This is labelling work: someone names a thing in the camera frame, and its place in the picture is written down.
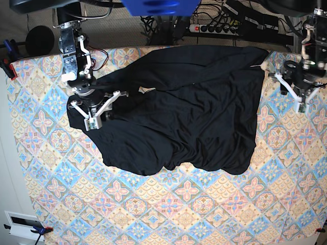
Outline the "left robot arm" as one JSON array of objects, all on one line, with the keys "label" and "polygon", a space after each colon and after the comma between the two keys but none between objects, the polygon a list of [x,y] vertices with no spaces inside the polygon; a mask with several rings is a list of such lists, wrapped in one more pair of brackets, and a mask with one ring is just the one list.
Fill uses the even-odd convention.
[{"label": "left robot arm", "polygon": [[310,100],[326,83],[317,79],[326,75],[326,1],[265,1],[269,11],[284,15],[287,25],[301,38],[301,60],[287,60],[274,77],[281,94],[290,93],[296,111],[303,113]]}]

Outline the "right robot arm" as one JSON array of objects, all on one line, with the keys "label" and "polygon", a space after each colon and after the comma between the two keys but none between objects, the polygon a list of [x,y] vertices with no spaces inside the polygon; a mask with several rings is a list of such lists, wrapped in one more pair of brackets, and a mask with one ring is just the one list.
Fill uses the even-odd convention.
[{"label": "right robot arm", "polygon": [[112,103],[121,96],[105,95],[93,76],[91,54],[88,50],[88,37],[82,32],[81,23],[88,19],[107,17],[114,8],[124,7],[115,1],[86,1],[87,4],[107,8],[104,15],[87,16],[82,14],[81,1],[10,1],[10,8],[16,13],[28,14],[44,9],[53,10],[53,20],[60,29],[59,49],[63,54],[63,74],[65,85],[78,96],[71,101],[70,108],[77,110],[91,129],[99,128],[101,115],[111,109]]}]

